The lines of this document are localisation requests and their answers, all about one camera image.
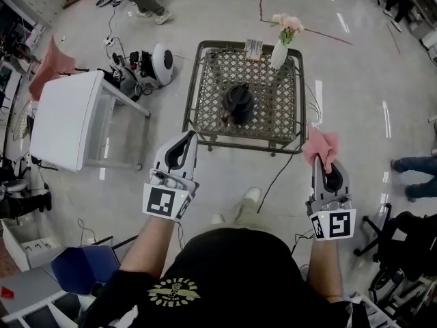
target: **white table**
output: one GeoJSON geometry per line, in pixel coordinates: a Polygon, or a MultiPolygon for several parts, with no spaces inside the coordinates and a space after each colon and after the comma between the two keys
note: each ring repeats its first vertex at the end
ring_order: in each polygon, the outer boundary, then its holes
{"type": "Polygon", "coordinates": [[[49,81],[42,90],[31,136],[30,153],[77,172],[83,166],[140,170],[141,164],[103,159],[115,100],[147,118],[150,112],[103,79],[97,70],[49,81]]]}

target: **white shoe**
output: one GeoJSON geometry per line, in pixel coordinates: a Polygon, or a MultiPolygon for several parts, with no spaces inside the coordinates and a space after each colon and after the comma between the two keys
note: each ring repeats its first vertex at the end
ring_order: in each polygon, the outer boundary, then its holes
{"type": "Polygon", "coordinates": [[[220,223],[225,223],[225,218],[222,214],[215,214],[211,219],[211,225],[219,225],[220,223]]]}
{"type": "Polygon", "coordinates": [[[170,12],[165,11],[163,14],[158,16],[158,18],[155,20],[155,23],[157,25],[163,25],[164,23],[171,20],[172,18],[173,18],[173,15],[170,12]]]}
{"type": "Polygon", "coordinates": [[[143,18],[150,18],[150,17],[153,16],[153,14],[150,11],[147,11],[147,12],[137,11],[137,16],[138,17],[143,17],[143,18]]]}
{"type": "Polygon", "coordinates": [[[395,20],[392,20],[391,24],[394,25],[398,31],[402,31],[401,27],[399,26],[399,23],[396,22],[395,20]]]}
{"type": "Polygon", "coordinates": [[[253,200],[256,204],[261,200],[261,189],[255,187],[252,189],[249,189],[244,196],[246,200],[253,200]]]}
{"type": "Polygon", "coordinates": [[[384,13],[388,16],[388,17],[393,17],[393,15],[391,14],[390,11],[387,11],[386,9],[384,9],[384,13]]]}

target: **jeans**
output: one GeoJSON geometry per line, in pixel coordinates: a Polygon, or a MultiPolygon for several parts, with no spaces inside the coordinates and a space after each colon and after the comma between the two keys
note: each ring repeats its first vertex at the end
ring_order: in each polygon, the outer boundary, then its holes
{"type": "Polygon", "coordinates": [[[393,163],[393,167],[397,172],[414,170],[434,176],[426,183],[408,186],[405,190],[408,197],[437,197],[437,156],[401,158],[393,163]]]}
{"type": "Polygon", "coordinates": [[[399,23],[403,17],[405,17],[408,14],[408,11],[412,8],[412,2],[411,0],[387,0],[387,4],[385,5],[385,9],[387,11],[390,11],[391,8],[396,5],[398,5],[397,9],[397,15],[395,17],[395,22],[399,23]]]}

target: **tiled floor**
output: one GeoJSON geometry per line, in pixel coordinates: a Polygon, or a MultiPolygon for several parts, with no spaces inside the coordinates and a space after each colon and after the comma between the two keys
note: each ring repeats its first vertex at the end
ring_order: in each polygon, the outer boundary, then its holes
{"type": "MultiPolygon", "coordinates": [[[[55,26],[57,40],[66,36],[61,49],[74,56],[79,66],[107,68],[102,41],[109,33],[110,7],[96,8],[97,0],[82,0],[68,8],[55,26]]],[[[339,158],[349,171],[354,206],[358,211],[356,236],[340,242],[341,263],[348,288],[364,289],[376,265],[369,258],[356,259],[352,250],[364,243],[359,220],[363,215],[378,216],[382,200],[388,198],[394,212],[410,210],[415,215],[434,212],[434,200],[406,201],[403,186],[425,181],[426,176],[407,173],[392,176],[389,161],[402,156],[428,155],[435,133],[427,118],[437,113],[437,68],[429,60],[404,25],[404,32],[392,28],[377,0],[262,0],[264,19],[287,12],[301,19],[306,28],[341,38],[351,44],[304,32],[292,47],[304,57],[308,85],[322,82],[323,131],[340,137],[339,158]],[[392,39],[391,29],[399,51],[392,39]],[[391,132],[386,131],[389,110],[391,132]]],[[[108,169],[104,180],[99,169],[87,168],[78,174],[43,171],[53,193],[53,210],[36,214],[45,232],[54,232],[66,245],[78,245],[82,218],[97,238],[114,235],[122,240],[136,234],[145,221],[141,214],[142,184],[148,180],[155,152],[168,138],[177,135],[192,58],[202,40],[247,38],[274,44],[278,31],[259,21],[259,0],[166,0],[175,20],[156,26],[152,19],[135,16],[136,7],[123,3],[112,21],[113,36],[122,40],[127,52],[151,51],[157,42],[166,42],[174,54],[177,74],[167,87],[143,97],[139,103],[152,112],[144,121],[128,108],[117,108],[111,125],[109,158],[127,159],[145,148],[144,169],[127,172],[108,169]]],[[[40,45],[42,53],[45,38],[40,45]]],[[[25,102],[26,91],[20,101],[25,102]]],[[[28,149],[28,141],[11,144],[11,159],[28,149]]],[[[283,167],[288,156],[215,148],[199,148],[195,179],[200,183],[197,197],[185,214],[182,225],[187,241],[209,224],[214,213],[231,219],[234,208],[249,187],[263,191],[283,167]]],[[[33,171],[35,184],[41,183],[33,171]]],[[[295,233],[310,229],[305,201],[310,192],[311,170],[302,155],[295,156],[271,189],[262,216],[272,231],[290,247],[295,233]]],[[[308,262],[311,241],[302,240],[296,248],[298,265],[308,262]]],[[[174,236],[167,262],[178,253],[174,236]]]]}

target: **small card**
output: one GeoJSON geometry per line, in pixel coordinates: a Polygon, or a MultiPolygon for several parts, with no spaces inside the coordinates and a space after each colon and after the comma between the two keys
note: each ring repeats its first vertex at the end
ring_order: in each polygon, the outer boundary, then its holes
{"type": "Polygon", "coordinates": [[[262,56],[262,41],[246,40],[246,58],[252,61],[260,61],[262,56]]]}

